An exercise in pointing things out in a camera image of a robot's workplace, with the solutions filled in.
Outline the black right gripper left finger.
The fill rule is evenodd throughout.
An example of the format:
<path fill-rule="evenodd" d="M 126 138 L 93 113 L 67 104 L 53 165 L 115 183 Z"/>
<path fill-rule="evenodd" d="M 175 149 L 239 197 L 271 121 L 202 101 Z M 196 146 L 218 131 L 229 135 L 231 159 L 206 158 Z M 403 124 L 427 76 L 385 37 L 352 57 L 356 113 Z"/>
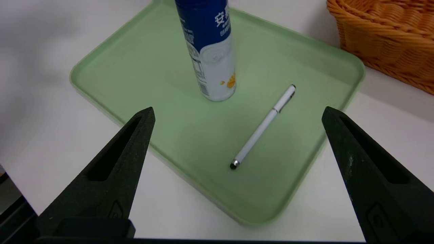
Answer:
<path fill-rule="evenodd" d="M 155 124 L 137 112 L 39 215 L 42 237 L 133 238 L 132 203 Z"/>

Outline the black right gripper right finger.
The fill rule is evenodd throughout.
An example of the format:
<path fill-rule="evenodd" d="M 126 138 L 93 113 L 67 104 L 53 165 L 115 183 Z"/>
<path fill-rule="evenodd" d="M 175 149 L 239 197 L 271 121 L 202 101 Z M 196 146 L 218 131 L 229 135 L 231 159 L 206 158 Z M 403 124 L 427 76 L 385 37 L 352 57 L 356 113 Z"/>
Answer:
<path fill-rule="evenodd" d="M 434 193 L 342 111 L 321 122 L 368 243 L 434 242 Z"/>

